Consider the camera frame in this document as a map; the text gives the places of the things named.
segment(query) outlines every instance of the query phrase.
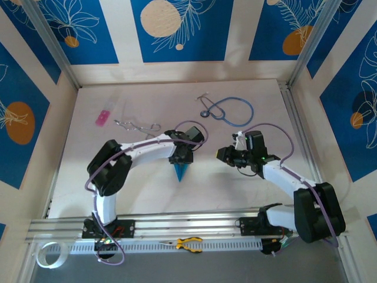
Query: white tape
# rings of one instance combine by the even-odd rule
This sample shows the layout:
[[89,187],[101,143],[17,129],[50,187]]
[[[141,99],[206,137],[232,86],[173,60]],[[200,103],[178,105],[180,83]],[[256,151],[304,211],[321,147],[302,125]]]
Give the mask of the white tape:
[[[60,246],[60,255],[53,264],[48,264],[46,261],[47,250],[49,250],[48,248],[50,246],[55,245],[55,244]],[[69,252],[70,250],[68,246],[63,242],[46,243],[45,245],[42,246],[41,249],[39,249],[37,253],[37,264],[42,268],[49,268],[49,269],[58,268],[62,266],[63,263],[67,260]]]

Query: blue stethoscope tubing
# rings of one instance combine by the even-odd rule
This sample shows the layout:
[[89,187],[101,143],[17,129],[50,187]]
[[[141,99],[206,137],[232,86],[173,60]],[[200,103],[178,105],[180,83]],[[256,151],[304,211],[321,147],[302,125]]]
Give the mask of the blue stethoscope tubing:
[[[225,118],[225,111],[224,111],[224,109],[222,109],[221,107],[218,107],[218,109],[221,111],[221,115],[218,115],[218,116],[217,116],[217,115],[214,115],[214,114],[211,112],[211,109],[212,109],[213,107],[216,107],[216,106],[218,106],[219,104],[221,104],[221,103],[223,103],[223,102],[225,102],[225,101],[227,101],[227,100],[239,100],[239,101],[241,101],[241,102],[244,102],[245,104],[247,104],[247,105],[250,107],[250,109],[251,109],[251,111],[252,111],[252,115],[250,116],[250,118],[248,119],[248,121],[247,121],[246,123],[237,125],[237,124],[234,124],[234,123],[232,123],[231,121],[227,120],[227,119]],[[245,99],[243,99],[243,98],[240,98],[240,97],[230,96],[230,97],[226,97],[226,98],[224,98],[224,99],[221,99],[221,100],[219,100],[219,101],[216,102],[216,103],[213,103],[210,107],[207,108],[207,110],[203,110],[202,112],[200,112],[200,115],[201,115],[202,117],[208,117],[209,115],[211,115],[212,118],[214,118],[215,120],[223,120],[225,123],[227,123],[227,124],[229,124],[229,125],[231,125],[231,126],[233,126],[233,127],[241,128],[241,127],[244,127],[244,126],[248,125],[248,124],[252,121],[252,119],[253,119],[253,117],[254,117],[254,108],[253,108],[252,104],[251,104],[250,102],[248,102],[247,100],[245,100]]]

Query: stethoscope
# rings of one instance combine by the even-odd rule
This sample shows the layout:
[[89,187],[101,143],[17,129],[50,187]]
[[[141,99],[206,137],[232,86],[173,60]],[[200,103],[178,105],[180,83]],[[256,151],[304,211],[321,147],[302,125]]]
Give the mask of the stethoscope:
[[[231,125],[231,126],[233,126],[233,127],[244,127],[244,126],[248,125],[248,124],[252,121],[252,119],[253,119],[253,117],[254,117],[254,108],[253,108],[253,106],[251,105],[251,103],[248,102],[247,100],[245,100],[245,99],[243,99],[243,98],[240,98],[240,97],[230,96],[230,97],[226,97],[226,98],[224,98],[224,99],[221,99],[221,100],[219,100],[218,102],[215,103],[215,102],[213,102],[212,100],[210,100],[208,97],[206,97],[207,94],[208,94],[208,93],[204,93],[204,94],[202,94],[201,96],[199,96],[199,97],[196,98],[196,100],[199,99],[199,100],[201,101],[201,103],[202,103],[202,104],[205,106],[205,108],[206,108],[206,110],[203,110],[203,111],[200,112],[200,115],[201,115],[203,118],[207,118],[207,117],[209,117],[209,115],[211,115],[212,118],[214,118],[215,120],[223,120],[225,123],[227,123],[227,124],[229,124],[229,125]],[[212,103],[212,105],[211,105],[210,107],[208,107],[208,106],[204,103],[204,101],[203,101],[204,98],[205,98],[207,101],[209,101],[209,102]],[[252,115],[250,116],[250,118],[248,119],[248,121],[247,121],[246,123],[244,123],[244,124],[240,124],[240,125],[237,125],[237,124],[234,124],[234,123],[232,123],[231,121],[229,121],[229,120],[227,120],[227,119],[225,118],[225,111],[224,111],[224,109],[222,109],[221,107],[219,107],[219,104],[222,103],[222,102],[225,102],[225,101],[227,101],[227,100],[239,100],[239,101],[244,102],[245,104],[247,104],[247,105],[250,107],[250,109],[252,110]],[[215,115],[215,114],[213,114],[213,113],[211,112],[211,109],[212,109],[213,107],[216,107],[217,109],[219,109],[219,110],[221,111],[221,114],[220,114],[220,115]]]

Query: pliers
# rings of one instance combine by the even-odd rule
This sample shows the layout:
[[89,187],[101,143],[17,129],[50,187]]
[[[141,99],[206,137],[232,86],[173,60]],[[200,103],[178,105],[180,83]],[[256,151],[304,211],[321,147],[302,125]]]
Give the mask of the pliers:
[[188,242],[191,242],[191,241],[202,242],[203,239],[198,238],[198,237],[191,237],[191,238],[187,238],[187,239],[178,239],[176,241],[162,241],[160,243],[163,244],[163,245],[167,245],[167,246],[176,246],[176,249],[185,249],[185,250],[192,252],[194,254],[201,253],[203,251],[202,249],[191,249],[188,246],[184,245],[184,243],[188,243]]

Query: white table surface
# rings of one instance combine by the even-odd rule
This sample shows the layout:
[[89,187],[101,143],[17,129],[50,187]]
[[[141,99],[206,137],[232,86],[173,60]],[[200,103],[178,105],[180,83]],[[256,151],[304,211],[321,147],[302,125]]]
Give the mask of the white table surface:
[[[159,133],[173,129],[183,120],[197,120],[210,132],[208,142],[194,154],[182,182],[168,160],[156,160],[134,168],[118,192],[117,213],[159,213],[194,210],[248,208],[292,200],[282,190],[259,177],[245,177],[235,168],[215,158],[217,149],[233,143],[235,128],[211,117],[202,118],[203,105],[195,98],[208,91],[217,101],[237,96],[252,103],[255,113],[250,126],[268,122],[280,125],[294,139],[296,151],[286,162],[305,177],[309,166],[300,152],[282,95],[276,80],[227,81],[216,83],[139,84],[86,87],[78,92],[70,132],[52,197],[50,218],[89,216],[92,196],[84,190],[88,179],[86,168],[103,144],[110,139],[131,143],[145,139],[145,134],[125,131],[113,120],[133,121],[140,126],[159,123]],[[116,107],[104,127],[95,125],[109,97],[118,97]],[[239,101],[221,105],[230,121],[242,124],[250,109]],[[186,131],[192,125],[183,125]],[[289,141],[278,129],[263,126],[261,130],[270,154],[286,156]]]

